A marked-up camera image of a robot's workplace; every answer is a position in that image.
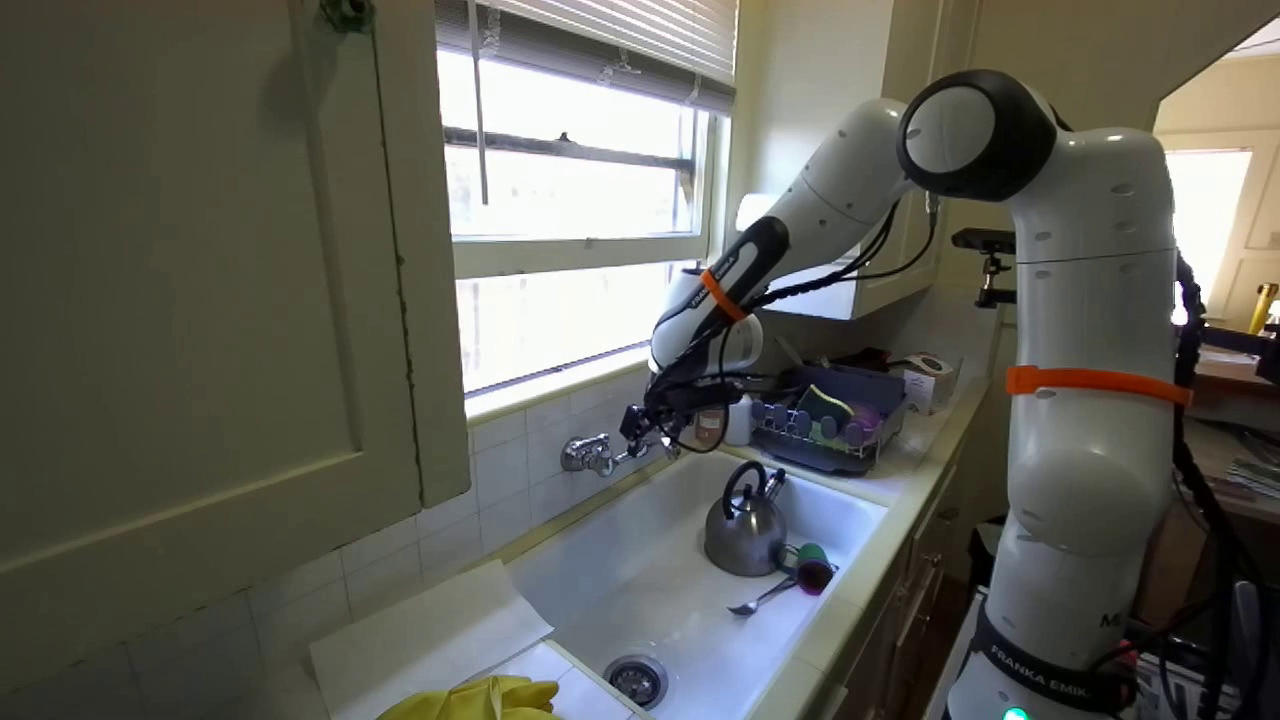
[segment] ceiling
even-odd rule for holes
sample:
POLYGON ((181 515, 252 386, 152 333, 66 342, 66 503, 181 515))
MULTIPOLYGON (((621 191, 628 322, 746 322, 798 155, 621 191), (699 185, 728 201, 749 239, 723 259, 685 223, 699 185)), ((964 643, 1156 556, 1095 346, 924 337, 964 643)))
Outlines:
POLYGON ((1232 47, 1230 57, 1280 57, 1280 20, 1272 20, 1269 28, 1254 33, 1239 47, 1232 47))

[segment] kettle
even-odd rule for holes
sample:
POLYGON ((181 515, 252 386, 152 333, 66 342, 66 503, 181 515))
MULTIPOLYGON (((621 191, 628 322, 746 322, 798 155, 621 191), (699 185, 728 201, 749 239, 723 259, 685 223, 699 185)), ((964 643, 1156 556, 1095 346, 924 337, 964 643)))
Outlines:
POLYGON ((710 507, 703 552, 716 568, 734 575, 769 575, 784 559, 789 521, 776 503, 784 472, 763 472, 763 462, 742 462, 723 494, 710 507))

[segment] faucet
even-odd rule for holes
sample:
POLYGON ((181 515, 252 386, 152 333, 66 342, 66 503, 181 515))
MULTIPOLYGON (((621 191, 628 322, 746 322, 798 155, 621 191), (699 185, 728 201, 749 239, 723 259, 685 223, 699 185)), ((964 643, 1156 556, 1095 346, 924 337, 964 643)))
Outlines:
MULTIPOLYGON (((673 445, 639 445, 638 454, 652 452, 652 449, 670 449, 670 454, 677 454, 673 445)), ((563 472, 597 472, 607 475, 611 467, 638 460, 628 452, 611 452, 607 430, 591 430, 591 434, 567 434, 559 449, 559 467, 563 472)))

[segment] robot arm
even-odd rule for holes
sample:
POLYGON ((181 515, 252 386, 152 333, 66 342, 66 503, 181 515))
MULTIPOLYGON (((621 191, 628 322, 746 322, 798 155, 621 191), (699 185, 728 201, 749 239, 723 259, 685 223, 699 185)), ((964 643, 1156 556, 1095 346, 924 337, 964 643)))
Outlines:
POLYGON ((643 434, 679 426, 699 406, 742 396, 728 379, 759 356, 763 333, 753 315, 769 281, 827 264, 867 243, 909 191, 898 158, 906 102, 862 102, 806 164, 798 185, 710 269, 689 269, 652 327, 652 386, 623 416, 631 452, 643 434))
POLYGON ((721 259, 673 285, 650 342, 652 384, 621 423, 628 452, 638 454, 652 430, 673 441, 696 411, 742 399, 734 370, 759 356, 763 327, 753 312, 769 298, 769 281, 867 243, 914 185, 1006 201, 1039 171, 1054 143, 1054 108, 1001 70, 958 70, 914 108, 862 102, 721 259))
POLYGON ((909 108, 876 100, 817 148, 789 196, 652 333, 652 386, 623 416, 631 452, 734 403, 763 285, 876 234, 906 186, 1006 201, 1015 223, 1015 396, 1008 522, 958 720, 1113 715, 1095 677, 1120 639, 1172 479, 1172 191, 1150 130, 1067 130, 1021 80, 958 70, 909 108))

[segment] yellow rubber glove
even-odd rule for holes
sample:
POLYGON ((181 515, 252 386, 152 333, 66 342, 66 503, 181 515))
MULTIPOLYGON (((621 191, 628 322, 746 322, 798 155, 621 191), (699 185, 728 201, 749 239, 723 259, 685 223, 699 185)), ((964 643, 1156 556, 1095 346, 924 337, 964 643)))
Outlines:
POLYGON ((530 677, 480 677, 453 690, 424 690, 392 703, 379 720, 552 720, 559 685, 530 677))

